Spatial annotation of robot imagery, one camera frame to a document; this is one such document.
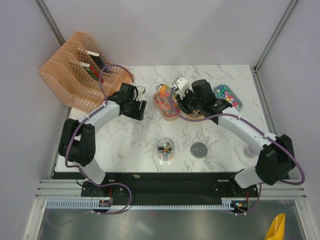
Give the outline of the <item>silver jar lid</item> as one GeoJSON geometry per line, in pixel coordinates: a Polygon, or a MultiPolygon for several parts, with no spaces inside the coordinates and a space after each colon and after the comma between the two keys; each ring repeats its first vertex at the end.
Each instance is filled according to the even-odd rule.
{"type": "Polygon", "coordinates": [[[197,159],[203,159],[208,154],[207,146],[202,142],[195,142],[190,147],[190,153],[193,157],[197,159]]]}

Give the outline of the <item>metal candy scoop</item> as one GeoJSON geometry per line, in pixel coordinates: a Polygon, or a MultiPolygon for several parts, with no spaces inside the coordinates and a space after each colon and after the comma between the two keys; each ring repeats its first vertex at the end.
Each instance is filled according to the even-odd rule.
{"type": "Polygon", "coordinates": [[[164,86],[163,83],[158,84],[158,85],[156,86],[156,88],[155,88],[156,91],[157,91],[157,92],[160,92],[163,86],[164,86]]]}

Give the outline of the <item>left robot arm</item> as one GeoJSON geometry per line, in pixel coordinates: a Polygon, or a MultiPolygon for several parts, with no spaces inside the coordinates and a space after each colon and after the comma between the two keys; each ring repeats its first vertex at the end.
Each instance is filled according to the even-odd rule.
{"type": "Polygon", "coordinates": [[[104,181],[106,173],[95,159],[96,133],[118,116],[141,121],[147,101],[143,99],[146,89],[122,83],[119,91],[108,96],[97,109],[80,120],[68,118],[63,125],[58,153],[64,157],[67,168],[77,168],[93,183],[92,191],[99,197],[106,196],[110,185],[104,181]]]}

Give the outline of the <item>clear plastic jar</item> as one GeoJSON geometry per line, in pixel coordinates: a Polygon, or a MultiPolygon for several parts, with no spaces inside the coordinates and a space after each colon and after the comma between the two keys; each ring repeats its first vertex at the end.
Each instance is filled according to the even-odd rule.
{"type": "Polygon", "coordinates": [[[168,163],[175,156],[175,143],[168,137],[159,139],[155,149],[161,165],[168,163]]]}

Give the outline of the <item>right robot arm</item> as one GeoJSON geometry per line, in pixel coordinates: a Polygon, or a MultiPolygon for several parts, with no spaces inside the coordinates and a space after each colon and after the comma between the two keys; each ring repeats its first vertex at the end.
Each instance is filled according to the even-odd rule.
{"type": "Polygon", "coordinates": [[[229,184],[233,196],[242,196],[252,185],[272,186],[296,166],[290,137],[264,132],[250,123],[230,102],[217,98],[205,79],[189,84],[186,79],[178,78],[172,84],[172,91],[178,108],[186,115],[199,111],[205,119],[229,130],[258,154],[255,166],[241,170],[233,177],[229,184]]]}

